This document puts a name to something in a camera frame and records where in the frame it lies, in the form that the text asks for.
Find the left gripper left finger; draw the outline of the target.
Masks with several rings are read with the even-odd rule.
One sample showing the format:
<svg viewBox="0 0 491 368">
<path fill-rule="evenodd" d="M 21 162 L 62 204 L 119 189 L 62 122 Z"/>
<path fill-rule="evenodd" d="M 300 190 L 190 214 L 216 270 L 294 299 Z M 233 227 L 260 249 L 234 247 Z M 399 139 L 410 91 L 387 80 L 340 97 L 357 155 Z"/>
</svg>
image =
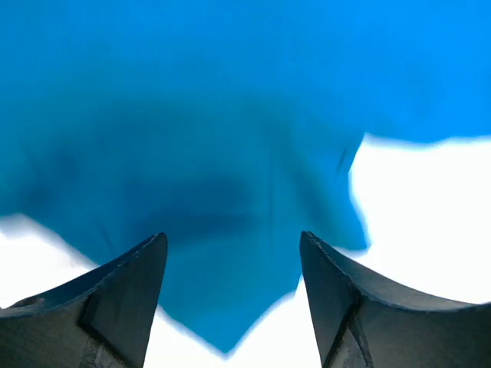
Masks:
<svg viewBox="0 0 491 368">
<path fill-rule="evenodd" d="M 163 233 L 1 311 L 3 367 L 142 367 L 166 267 Z"/>
</svg>

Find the blue t shirt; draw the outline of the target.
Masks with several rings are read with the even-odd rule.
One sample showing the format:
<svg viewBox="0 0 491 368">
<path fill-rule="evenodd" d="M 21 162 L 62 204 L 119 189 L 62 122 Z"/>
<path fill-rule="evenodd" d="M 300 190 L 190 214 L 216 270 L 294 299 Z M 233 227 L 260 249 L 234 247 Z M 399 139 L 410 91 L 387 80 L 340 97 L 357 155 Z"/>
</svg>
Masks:
<svg viewBox="0 0 491 368">
<path fill-rule="evenodd" d="M 97 263 L 165 233 L 160 305 L 223 353 L 301 232 L 367 248 L 365 134 L 489 132 L 488 1 L 1 3 L 1 214 Z"/>
</svg>

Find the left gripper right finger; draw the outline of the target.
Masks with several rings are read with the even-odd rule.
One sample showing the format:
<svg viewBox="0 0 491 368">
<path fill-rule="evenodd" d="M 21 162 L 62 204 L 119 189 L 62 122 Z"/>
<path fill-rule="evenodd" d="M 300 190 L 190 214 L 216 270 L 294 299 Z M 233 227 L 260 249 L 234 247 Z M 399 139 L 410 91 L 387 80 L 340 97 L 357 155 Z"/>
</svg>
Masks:
<svg viewBox="0 0 491 368">
<path fill-rule="evenodd" d="M 302 272 L 323 367 L 488 367 L 490 305 L 399 284 L 310 232 Z"/>
</svg>

